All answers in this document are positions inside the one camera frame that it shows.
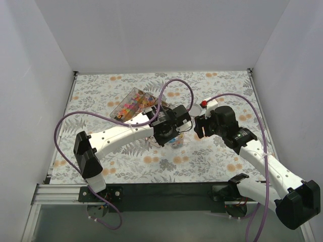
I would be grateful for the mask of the clear glass jar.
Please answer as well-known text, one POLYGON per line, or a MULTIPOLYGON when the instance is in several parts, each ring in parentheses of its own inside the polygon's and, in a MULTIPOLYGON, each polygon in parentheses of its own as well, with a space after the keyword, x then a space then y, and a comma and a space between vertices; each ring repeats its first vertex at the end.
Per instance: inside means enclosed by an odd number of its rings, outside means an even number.
POLYGON ((184 138, 185 138, 184 133, 181 133, 178 136, 176 136, 173 139, 171 139, 168 142, 168 144, 173 149, 181 148, 183 146, 183 144, 184 144, 184 138))

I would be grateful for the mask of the clear compartment candy box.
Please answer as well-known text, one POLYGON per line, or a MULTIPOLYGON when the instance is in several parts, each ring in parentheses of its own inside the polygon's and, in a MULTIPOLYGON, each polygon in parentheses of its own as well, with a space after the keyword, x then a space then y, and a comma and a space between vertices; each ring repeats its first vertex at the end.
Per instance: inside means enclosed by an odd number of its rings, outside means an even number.
POLYGON ((110 114, 120 122, 129 121, 146 108, 158 104, 158 98, 138 88, 133 88, 110 114))

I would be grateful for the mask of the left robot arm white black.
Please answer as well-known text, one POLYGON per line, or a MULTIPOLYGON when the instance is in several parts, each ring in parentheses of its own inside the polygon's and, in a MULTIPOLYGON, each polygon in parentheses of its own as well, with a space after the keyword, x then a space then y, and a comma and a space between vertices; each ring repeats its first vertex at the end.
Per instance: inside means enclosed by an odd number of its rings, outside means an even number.
POLYGON ((90 196, 98 202, 107 197, 103 167, 100 160, 108 154, 139 139, 154 137, 164 146, 182 132, 192 128, 188 110, 183 106, 174 109, 152 106, 137 114, 122 125, 88 135, 85 131, 77 134, 74 156, 81 176, 90 186, 90 196))

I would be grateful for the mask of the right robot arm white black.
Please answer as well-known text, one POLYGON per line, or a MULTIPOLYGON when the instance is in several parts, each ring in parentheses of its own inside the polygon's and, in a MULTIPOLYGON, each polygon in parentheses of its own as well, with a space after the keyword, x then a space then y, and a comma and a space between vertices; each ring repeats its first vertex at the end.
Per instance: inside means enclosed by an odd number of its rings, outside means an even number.
POLYGON ((224 144, 268 176, 269 187, 241 173, 232 177, 223 192, 233 200, 250 198, 275 211, 279 220, 295 230, 320 213, 320 187, 305 181, 284 167, 275 157, 265 153, 261 142, 247 128, 239 126, 229 106, 202 103, 205 114, 195 117, 198 137, 220 136, 224 144))

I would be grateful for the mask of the floral table mat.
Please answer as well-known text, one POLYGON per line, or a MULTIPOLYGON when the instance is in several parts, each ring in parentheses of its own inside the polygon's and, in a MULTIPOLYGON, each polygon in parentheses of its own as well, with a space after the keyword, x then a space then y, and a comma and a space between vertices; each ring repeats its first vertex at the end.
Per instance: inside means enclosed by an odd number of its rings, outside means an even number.
MULTIPOLYGON (((259 105, 246 71, 184 72, 149 74, 111 74, 77 76, 59 147, 52 166, 51 184, 82 184, 75 170, 73 154, 75 137, 112 127, 97 114, 110 116, 117 105, 133 89, 138 88, 163 101, 178 106, 199 103, 216 97, 220 105, 230 106, 239 125, 261 137, 263 121, 258 121, 259 105)), ((194 131, 184 133, 184 144, 173 149, 152 141, 137 140, 110 153, 101 164, 107 183, 161 183, 227 181, 245 173, 257 180, 262 175, 245 159, 229 149, 218 136, 200 139, 194 131)))

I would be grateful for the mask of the round metal jar lid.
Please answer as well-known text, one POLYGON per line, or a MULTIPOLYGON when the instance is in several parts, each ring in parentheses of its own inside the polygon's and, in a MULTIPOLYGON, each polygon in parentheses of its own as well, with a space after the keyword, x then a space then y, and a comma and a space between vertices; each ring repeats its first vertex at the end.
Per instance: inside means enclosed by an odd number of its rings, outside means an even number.
POLYGON ((202 108, 199 104, 193 104, 189 113, 191 116, 199 116, 201 115, 202 108))

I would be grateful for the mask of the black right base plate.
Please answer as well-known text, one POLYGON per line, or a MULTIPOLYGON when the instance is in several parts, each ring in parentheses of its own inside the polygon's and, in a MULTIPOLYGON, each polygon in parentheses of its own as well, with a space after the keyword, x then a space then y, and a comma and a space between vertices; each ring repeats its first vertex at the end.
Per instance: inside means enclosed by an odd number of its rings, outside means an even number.
POLYGON ((212 186, 210 197, 213 201, 220 202, 223 205, 224 212, 229 216, 236 218, 246 217, 248 198, 241 196, 230 185, 212 186))

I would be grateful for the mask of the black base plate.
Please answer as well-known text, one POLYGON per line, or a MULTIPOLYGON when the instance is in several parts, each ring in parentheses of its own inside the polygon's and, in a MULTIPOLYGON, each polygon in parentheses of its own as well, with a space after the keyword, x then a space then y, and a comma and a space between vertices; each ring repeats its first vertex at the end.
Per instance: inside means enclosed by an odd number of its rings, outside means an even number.
POLYGON ((223 205, 224 212, 229 216, 236 218, 246 217, 248 198, 241 196, 230 185, 212 186, 210 197, 213 201, 220 202, 223 205))
POLYGON ((101 198, 107 200, 112 204, 118 204, 123 200, 124 189, 122 186, 110 186, 107 185, 106 188, 100 192, 96 193, 97 196, 88 188, 81 187, 78 196, 78 202, 81 203, 98 203, 103 202, 101 198))

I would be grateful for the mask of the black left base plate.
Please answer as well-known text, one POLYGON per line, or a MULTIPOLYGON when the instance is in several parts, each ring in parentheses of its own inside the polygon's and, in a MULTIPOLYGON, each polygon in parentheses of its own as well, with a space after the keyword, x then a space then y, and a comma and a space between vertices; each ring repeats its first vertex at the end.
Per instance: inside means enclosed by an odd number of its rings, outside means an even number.
POLYGON ((112 204, 118 204, 123 200, 124 189, 122 186, 110 186, 107 185, 106 188, 100 192, 96 193, 97 196, 88 188, 81 187, 78 196, 78 202, 81 203, 98 203, 103 202, 101 198, 107 200, 112 204))

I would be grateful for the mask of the aluminium frame rail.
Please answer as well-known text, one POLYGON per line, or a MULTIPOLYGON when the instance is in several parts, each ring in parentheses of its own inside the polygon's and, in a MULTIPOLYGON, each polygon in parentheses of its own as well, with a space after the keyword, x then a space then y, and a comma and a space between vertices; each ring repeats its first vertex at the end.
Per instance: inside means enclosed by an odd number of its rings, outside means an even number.
POLYGON ((82 185, 37 185, 21 241, 35 238, 37 221, 42 205, 100 205, 101 202, 79 202, 82 185))

